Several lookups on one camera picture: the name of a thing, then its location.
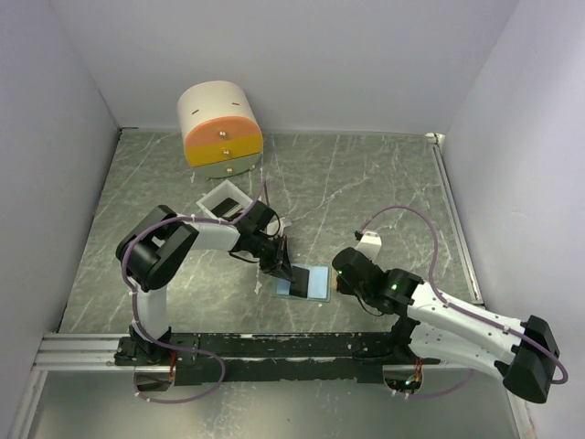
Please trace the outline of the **black credit card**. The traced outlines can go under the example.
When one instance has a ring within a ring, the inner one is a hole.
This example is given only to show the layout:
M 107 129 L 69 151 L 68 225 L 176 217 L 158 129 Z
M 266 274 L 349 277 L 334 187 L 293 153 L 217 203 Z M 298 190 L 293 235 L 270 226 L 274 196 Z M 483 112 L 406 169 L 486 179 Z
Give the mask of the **black credit card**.
M 289 295 L 301 299 L 308 298 L 310 271 L 303 267 L 293 266 L 293 280 L 290 283 Z

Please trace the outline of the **green card holder book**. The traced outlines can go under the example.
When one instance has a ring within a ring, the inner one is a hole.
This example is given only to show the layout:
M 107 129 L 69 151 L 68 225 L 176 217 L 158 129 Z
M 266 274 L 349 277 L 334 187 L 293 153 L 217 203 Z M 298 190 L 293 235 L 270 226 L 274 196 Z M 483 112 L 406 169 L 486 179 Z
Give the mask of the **green card holder book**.
M 274 293 L 276 297 L 304 302 L 327 303 L 330 301 L 330 274 L 328 267 L 306 264 L 294 264 L 293 266 L 303 267 L 310 271 L 308 298 L 301 299 L 290 296 L 290 282 L 283 279 L 280 279 L 277 283 Z

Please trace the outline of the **white card tray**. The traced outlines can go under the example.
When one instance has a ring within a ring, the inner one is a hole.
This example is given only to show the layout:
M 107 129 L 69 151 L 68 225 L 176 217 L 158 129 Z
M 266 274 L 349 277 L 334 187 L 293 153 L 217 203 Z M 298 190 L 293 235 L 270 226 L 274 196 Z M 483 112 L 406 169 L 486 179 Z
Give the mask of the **white card tray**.
M 248 195 L 225 180 L 200 198 L 197 206 L 207 218 L 233 220 L 251 203 Z

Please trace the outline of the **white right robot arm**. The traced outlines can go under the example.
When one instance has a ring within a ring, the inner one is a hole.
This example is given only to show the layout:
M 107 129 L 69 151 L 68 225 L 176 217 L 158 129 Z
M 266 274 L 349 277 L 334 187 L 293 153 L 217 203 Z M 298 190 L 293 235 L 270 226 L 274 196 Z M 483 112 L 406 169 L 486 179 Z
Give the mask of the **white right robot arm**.
M 543 404 L 558 370 L 559 348 L 548 322 L 490 313 L 443 292 L 418 275 L 382 270 L 355 248 L 332 261 L 336 289 L 381 315 L 396 316 L 401 332 L 388 341 L 389 356 L 440 359 L 501 379 L 515 396 Z

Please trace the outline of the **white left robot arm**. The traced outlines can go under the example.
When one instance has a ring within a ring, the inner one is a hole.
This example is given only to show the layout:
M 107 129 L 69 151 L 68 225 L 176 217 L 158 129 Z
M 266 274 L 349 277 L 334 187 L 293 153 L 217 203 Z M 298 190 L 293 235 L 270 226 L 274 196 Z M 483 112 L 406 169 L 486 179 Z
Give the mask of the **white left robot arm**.
M 133 321 L 130 338 L 148 364 L 166 361 L 171 352 L 171 327 L 166 313 L 166 287 L 192 250 L 246 252 L 261 272 L 289 282 L 296 280 L 289 260 L 287 237 L 269 232 L 276 212 L 254 201 L 228 218 L 181 216 L 159 205 L 116 249 L 122 279 L 130 287 Z

